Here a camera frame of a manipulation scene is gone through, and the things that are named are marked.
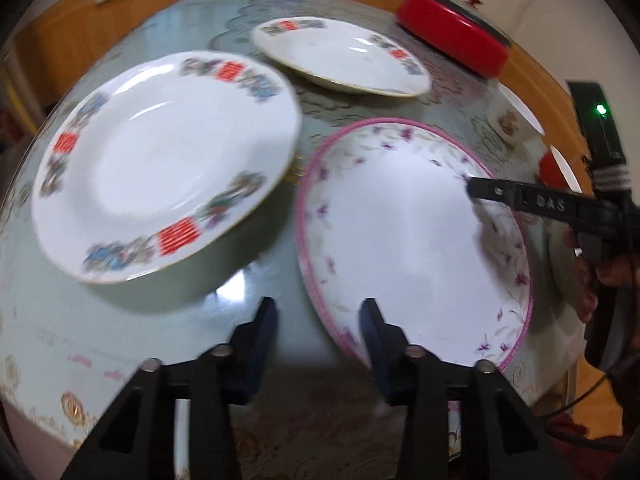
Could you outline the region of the person's right hand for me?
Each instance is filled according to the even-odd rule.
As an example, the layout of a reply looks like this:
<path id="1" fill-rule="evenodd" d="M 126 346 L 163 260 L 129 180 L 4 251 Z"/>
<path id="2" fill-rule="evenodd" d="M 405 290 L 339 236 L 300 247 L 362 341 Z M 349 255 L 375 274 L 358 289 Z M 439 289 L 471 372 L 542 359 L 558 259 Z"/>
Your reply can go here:
<path id="1" fill-rule="evenodd" d="M 582 252 L 576 258 L 574 270 L 580 286 L 579 299 L 574 303 L 574 310 L 583 323 L 590 322 L 599 307 L 599 286 L 639 291 L 638 255 L 593 264 Z"/>

